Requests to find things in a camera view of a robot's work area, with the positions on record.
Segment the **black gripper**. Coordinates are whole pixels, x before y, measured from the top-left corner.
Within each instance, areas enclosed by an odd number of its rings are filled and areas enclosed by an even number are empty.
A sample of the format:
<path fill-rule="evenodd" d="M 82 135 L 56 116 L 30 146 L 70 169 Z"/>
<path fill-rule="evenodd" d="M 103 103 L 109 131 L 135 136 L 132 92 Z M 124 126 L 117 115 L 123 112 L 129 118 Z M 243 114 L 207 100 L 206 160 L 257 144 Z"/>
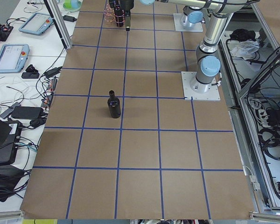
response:
<path fill-rule="evenodd" d="M 131 27 L 131 12 L 134 7 L 134 0 L 120 0 L 121 9 L 125 10 L 125 27 L 126 31 L 130 31 Z"/>

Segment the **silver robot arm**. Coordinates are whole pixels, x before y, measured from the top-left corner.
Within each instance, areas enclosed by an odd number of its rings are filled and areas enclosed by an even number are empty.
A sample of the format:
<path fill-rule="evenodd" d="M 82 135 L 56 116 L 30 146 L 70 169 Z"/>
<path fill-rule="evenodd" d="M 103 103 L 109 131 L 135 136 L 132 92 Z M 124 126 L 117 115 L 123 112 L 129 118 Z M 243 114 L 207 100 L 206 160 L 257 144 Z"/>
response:
<path fill-rule="evenodd" d="M 202 8 L 185 6 L 183 8 L 183 16 L 181 18 L 181 24 L 188 28 L 194 24 L 200 23 L 203 20 Z"/>
<path fill-rule="evenodd" d="M 203 40 L 196 48 L 198 71 L 191 79 L 190 87 L 198 93 L 206 93 L 213 78 L 219 73 L 221 63 L 216 58 L 218 42 L 225 31 L 232 14 L 240 10 L 246 0 L 162 0 L 161 3 L 207 8 L 212 15 Z"/>

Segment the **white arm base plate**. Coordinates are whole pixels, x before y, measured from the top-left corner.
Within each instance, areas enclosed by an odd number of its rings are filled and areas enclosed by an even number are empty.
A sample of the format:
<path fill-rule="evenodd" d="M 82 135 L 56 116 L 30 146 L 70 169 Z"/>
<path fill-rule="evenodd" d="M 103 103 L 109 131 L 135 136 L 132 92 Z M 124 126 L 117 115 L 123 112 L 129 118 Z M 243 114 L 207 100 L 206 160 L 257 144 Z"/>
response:
<path fill-rule="evenodd" d="M 203 32 L 201 12 L 192 12 L 189 15 L 173 14 L 175 31 L 178 32 Z"/>
<path fill-rule="evenodd" d="M 210 84 L 201 84 L 196 79 L 196 72 L 182 71 L 184 99 L 189 101 L 220 101 L 216 79 Z"/>

